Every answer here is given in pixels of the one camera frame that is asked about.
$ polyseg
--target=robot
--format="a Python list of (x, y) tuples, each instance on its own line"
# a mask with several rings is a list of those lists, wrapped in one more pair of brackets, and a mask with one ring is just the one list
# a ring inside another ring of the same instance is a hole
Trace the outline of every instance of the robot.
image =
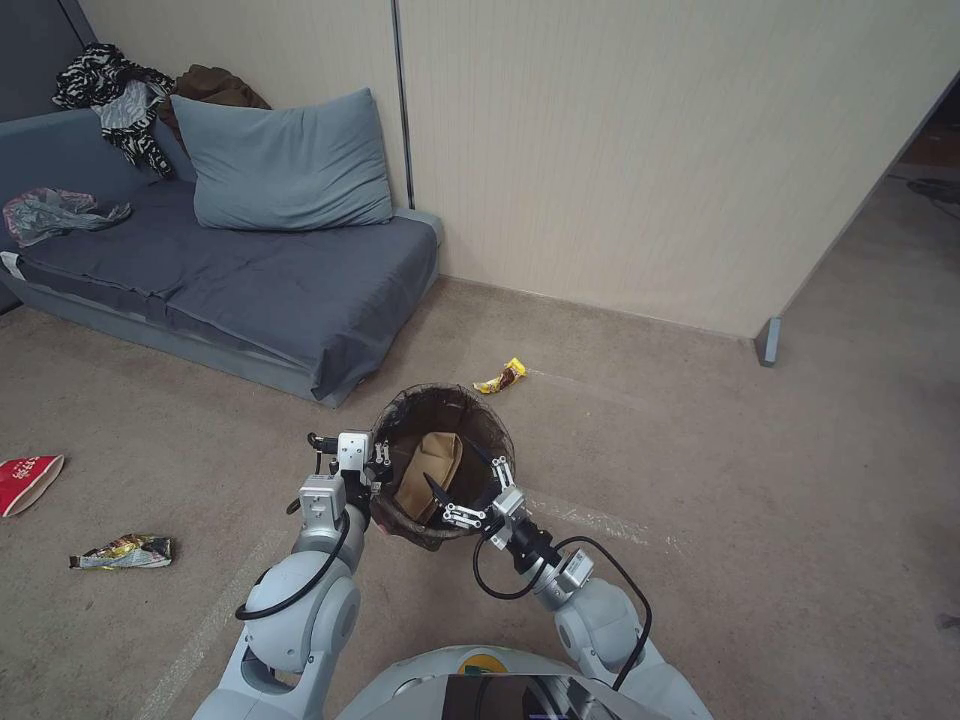
[[(360, 609), (353, 581), (369, 524), (369, 498), (391, 471), (387, 443), (369, 432), (308, 437), (318, 473), (307, 477), (288, 512), (302, 516), (289, 556), (251, 589), (237, 617), (244, 628), (219, 685), (197, 709), (196, 720), (305, 720), (323, 717), (333, 670)], [(322, 454), (336, 457), (319, 474)], [(429, 476), (443, 521), (480, 530), (513, 556), (532, 592), (553, 613), (574, 669), (509, 648), (446, 647), (384, 670), (347, 705), (340, 720), (391, 718), (710, 718), (689, 682), (666, 663), (649, 639), (652, 614), (623, 568), (590, 538), (553, 543), (531, 519), (523, 490), (506, 458), (490, 458), (499, 492), (482, 509), (457, 505)], [(576, 544), (592, 544), (613, 561), (644, 606), (644, 621), (626, 592), (593, 577), (594, 562)], [(278, 673), (293, 674), (284, 682)]]

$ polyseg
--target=blue pillow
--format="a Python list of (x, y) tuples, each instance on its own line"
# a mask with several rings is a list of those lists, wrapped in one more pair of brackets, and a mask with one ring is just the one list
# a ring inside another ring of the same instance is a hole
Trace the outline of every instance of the blue pillow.
[(392, 217), (369, 89), (289, 110), (171, 99), (197, 170), (193, 208), (201, 225), (315, 230)]

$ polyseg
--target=gray sofa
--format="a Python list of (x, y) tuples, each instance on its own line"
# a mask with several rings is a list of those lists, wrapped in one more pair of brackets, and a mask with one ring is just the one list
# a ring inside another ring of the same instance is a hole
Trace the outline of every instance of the gray sofa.
[(0, 124), (0, 202), (56, 187), (134, 207), (113, 228), (25, 249), (0, 232), (2, 285), (30, 307), (336, 407), (433, 284), (439, 220), (397, 209), (383, 225), (305, 233), (203, 228), (189, 158), (166, 126), (154, 134), (176, 180), (127, 163), (89, 110)]

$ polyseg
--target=brown clothing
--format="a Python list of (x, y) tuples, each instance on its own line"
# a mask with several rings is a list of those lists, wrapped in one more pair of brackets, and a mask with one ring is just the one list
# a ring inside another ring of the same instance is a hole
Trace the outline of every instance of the brown clothing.
[[(267, 102), (257, 95), (249, 85), (229, 70), (208, 68), (203, 65), (191, 65), (183, 75), (177, 78), (173, 95), (182, 95), (190, 100), (232, 105), (233, 107), (257, 107), (272, 110)], [(167, 97), (157, 105), (157, 117), (170, 126), (177, 141), (183, 145), (180, 136), (180, 124), (173, 112), (173, 103)]]

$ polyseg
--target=yellow snack wrapper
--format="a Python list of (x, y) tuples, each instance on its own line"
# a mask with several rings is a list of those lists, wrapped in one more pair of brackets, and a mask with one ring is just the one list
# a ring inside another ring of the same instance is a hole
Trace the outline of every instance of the yellow snack wrapper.
[(116, 570), (126, 567), (164, 567), (173, 560), (170, 538), (157, 535), (123, 535), (109, 545), (83, 555), (71, 555), (77, 570)]
[(473, 389), (482, 392), (484, 395), (500, 392), (505, 387), (513, 385), (517, 380), (527, 374), (527, 369), (517, 358), (512, 358), (510, 362), (503, 366), (500, 375), (493, 380), (487, 380), (485, 383), (474, 383)]

